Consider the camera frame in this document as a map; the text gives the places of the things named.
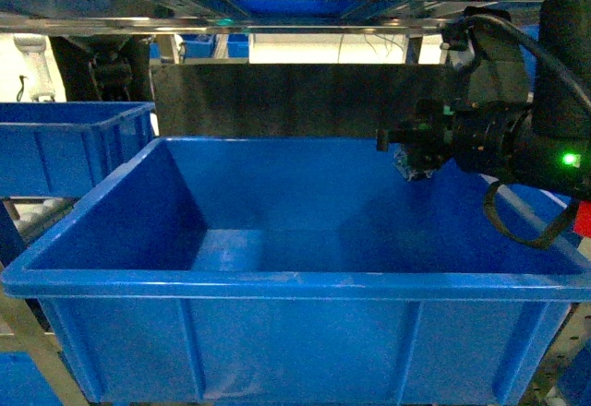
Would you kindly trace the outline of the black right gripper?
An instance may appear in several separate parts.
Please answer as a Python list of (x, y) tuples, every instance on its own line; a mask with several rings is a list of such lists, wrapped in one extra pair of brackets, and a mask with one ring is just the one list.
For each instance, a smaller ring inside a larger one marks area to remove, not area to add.
[(435, 173), (454, 161), (466, 173), (515, 181), (516, 139), (530, 111), (519, 102), (421, 100), (412, 117), (376, 131), (377, 150), (403, 148), (419, 170)]

